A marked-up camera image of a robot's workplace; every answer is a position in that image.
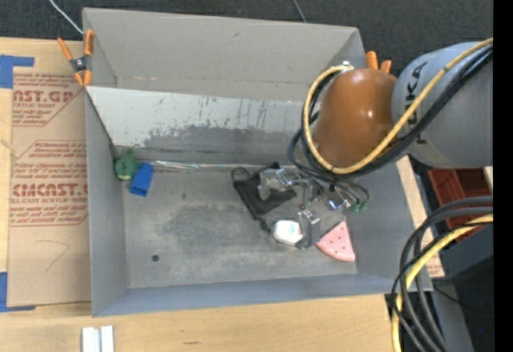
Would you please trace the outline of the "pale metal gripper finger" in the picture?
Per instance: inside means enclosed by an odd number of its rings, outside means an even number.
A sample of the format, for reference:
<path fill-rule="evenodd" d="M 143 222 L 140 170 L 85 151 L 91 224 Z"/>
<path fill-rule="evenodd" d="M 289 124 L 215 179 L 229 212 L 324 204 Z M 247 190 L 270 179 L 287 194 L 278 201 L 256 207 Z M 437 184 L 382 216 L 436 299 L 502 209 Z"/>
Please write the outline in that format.
<path fill-rule="evenodd" d="M 257 190 L 262 200 L 267 200 L 272 192 L 284 192 L 286 189 L 287 180 L 283 168 L 268 168 L 260 173 Z"/>
<path fill-rule="evenodd" d="M 298 221 L 301 227 L 301 239 L 297 247 L 307 249 L 321 239 L 321 219 L 313 212 L 303 210 L 298 214 Z"/>

